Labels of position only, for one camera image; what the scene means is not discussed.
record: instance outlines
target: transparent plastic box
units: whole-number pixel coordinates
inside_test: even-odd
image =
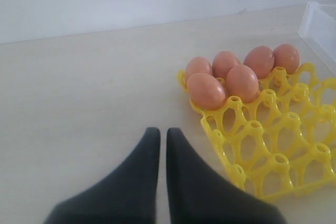
[[[336,4],[308,2],[299,35],[328,68],[335,73]]]

